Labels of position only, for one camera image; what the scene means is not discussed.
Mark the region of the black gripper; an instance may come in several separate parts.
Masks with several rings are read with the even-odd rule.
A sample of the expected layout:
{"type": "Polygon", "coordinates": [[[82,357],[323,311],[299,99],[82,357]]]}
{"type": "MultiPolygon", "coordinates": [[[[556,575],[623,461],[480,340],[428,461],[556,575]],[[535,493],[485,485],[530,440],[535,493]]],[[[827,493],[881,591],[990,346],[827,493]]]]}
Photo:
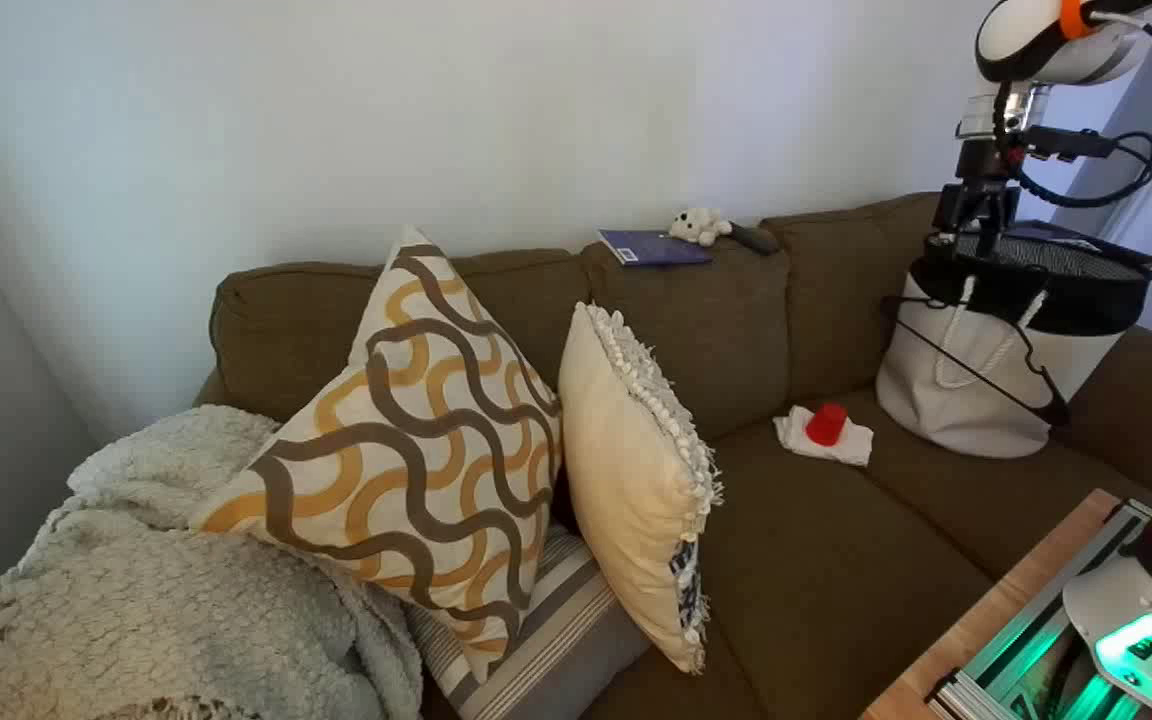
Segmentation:
{"type": "Polygon", "coordinates": [[[1030,126],[1030,109],[1030,85],[982,85],[968,95],[968,109],[956,126],[956,182],[939,189],[933,216],[935,246],[972,237],[981,256],[995,249],[1020,205],[1010,175],[1024,169],[1024,131],[1030,126]]]}

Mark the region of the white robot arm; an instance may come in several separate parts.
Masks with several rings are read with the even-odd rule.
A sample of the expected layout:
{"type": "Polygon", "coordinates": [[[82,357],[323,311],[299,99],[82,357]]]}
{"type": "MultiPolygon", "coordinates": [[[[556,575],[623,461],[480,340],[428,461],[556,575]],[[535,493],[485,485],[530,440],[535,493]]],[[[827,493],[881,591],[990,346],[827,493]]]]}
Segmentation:
{"type": "MultiPolygon", "coordinates": [[[[956,182],[939,192],[933,246],[981,237],[981,256],[1004,237],[1015,195],[1058,195],[1024,172],[1026,155],[1074,161],[1110,155],[1119,141],[1030,120],[1051,85],[1105,85],[1140,65],[1152,37],[1152,0],[995,0],[975,30],[981,89],[968,99],[956,141],[956,182]]],[[[1064,208],[1097,208],[1097,195],[1064,195],[1064,208]]]]}

